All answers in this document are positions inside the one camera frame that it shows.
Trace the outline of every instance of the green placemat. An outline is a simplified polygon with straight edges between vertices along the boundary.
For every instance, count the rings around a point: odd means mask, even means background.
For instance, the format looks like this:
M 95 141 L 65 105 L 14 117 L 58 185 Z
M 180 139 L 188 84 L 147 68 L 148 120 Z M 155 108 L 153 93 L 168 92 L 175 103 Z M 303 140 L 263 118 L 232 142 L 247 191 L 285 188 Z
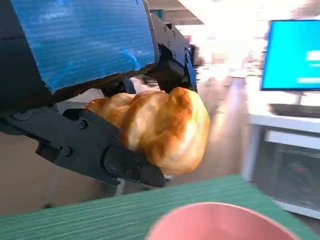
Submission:
M 237 175 L 1 217 L 0 239 L 143 240 L 162 215 L 197 202 L 223 202 L 253 209 L 284 225 L 302 240 L 318 239 Z

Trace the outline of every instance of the croissant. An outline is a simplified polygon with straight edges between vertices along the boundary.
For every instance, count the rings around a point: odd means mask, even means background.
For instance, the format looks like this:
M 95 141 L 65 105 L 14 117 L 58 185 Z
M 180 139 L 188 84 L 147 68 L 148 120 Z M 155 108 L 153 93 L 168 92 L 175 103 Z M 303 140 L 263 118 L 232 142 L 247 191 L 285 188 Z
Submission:
M 210 118 L 194 91 L 118 93 L 85 107 L 117 126 L 121 142 L 166 175 L 192 172 L 202 161 Z

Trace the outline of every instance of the computer monitor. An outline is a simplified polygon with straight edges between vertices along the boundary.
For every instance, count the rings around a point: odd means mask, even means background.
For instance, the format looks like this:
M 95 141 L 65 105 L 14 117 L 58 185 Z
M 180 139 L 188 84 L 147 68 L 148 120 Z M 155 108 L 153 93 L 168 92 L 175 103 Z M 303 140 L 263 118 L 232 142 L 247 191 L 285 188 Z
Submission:
M 262 91 L 320 91 L 320 20 L 273 20 Z

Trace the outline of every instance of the keyboard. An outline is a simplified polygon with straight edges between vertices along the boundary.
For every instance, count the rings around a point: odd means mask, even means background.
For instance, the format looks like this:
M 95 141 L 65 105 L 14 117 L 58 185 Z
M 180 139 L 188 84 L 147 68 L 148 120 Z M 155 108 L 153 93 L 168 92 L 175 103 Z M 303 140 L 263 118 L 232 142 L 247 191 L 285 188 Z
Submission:
M 320 118 L 320 106 L 304 106 L 296 104 L 269 104 L 273 114 L 289 117 Z

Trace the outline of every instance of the white table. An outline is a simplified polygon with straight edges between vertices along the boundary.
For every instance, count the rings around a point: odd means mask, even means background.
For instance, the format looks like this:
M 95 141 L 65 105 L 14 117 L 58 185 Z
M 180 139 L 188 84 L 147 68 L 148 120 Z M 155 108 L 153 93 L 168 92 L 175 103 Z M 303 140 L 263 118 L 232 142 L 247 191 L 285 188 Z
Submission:
M 247 78 L 247 104 L 249 112 L 249 133 L 245 151 L 242 177 L 251 182 L 256 162 L 259 160 L 257 152 L 261 144 L 263 132 L 264 140 L 271 143 L 298 146 L 320 150 L 320 118 L 289 117 L 274 115 L 269 111 L 268 103 L 294 103 L 295 96 L 285 92 L 261 92 L 260 80 L 257 77 Z M 320 105 L 319 94 L 310 93 L 302 99 L 303 105 Z M 275 200 L 283 209 L 320 219 L 320 212 Z

